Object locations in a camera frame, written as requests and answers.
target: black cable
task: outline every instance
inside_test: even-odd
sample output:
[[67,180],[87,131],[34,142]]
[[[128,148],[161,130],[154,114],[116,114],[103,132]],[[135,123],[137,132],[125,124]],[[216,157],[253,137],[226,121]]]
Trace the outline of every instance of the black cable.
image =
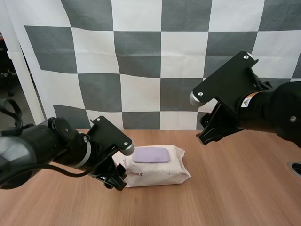
[[49,164],[32,164],[32,165],[28,165],[25,166],[23,168],[20,168],[19,170],[8,174],[7,176],[4,176],[3,178],[0,178],[0,185],[4,184],[5,182],[12,180],[18,176],[20,176],[21,174],[24,174],[28,171],[32,171],[32,170],[39,170],[39,169],[48,169],[48,170],[54,170],[56,172],[62,173],[66,176],[69,177],[73,177],[73,178],[80,178],[83,177],[87,174],[89,174],[90,172],[92,172],[93,170],[95,170],[98,166],[100,166],[104,161],[106,161],[109,157],[111,157],[111,154],[109,153],[108,155],[106,155],[99,163],[97,163],[95,166],[91,167],[90,169],[88,169],[87,171],[83,172],[83,173],[71,173],[68,172],[62,168],[59,168],[57,166],[54,165],[49,165]]

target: wooden table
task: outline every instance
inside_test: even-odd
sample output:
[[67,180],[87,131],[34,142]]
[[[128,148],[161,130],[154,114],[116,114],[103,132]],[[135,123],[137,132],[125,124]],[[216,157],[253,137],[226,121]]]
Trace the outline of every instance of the wooden table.
[[1,226],[299,226],[301,150],[274,134],[243,131],[202,146],[196,131],[125,132],[136,146],[176,145],[192,178],[181,185],[106,189],[86,176],[42,170],[0,191]]

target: black metal bracket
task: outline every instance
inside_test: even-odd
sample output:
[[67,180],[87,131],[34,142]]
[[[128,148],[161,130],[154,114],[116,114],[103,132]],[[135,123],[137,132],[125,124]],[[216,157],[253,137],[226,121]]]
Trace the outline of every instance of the black metal bracket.
[[190,101],[194,104],[202,106],[213,98],[218,101],[213,111],[200,120],[204,130],[197,137],[202,144],[241,131],[237,113],[241,97],[271,89],[252,71],[257,62],[251,54],[241,51],[193,89]]

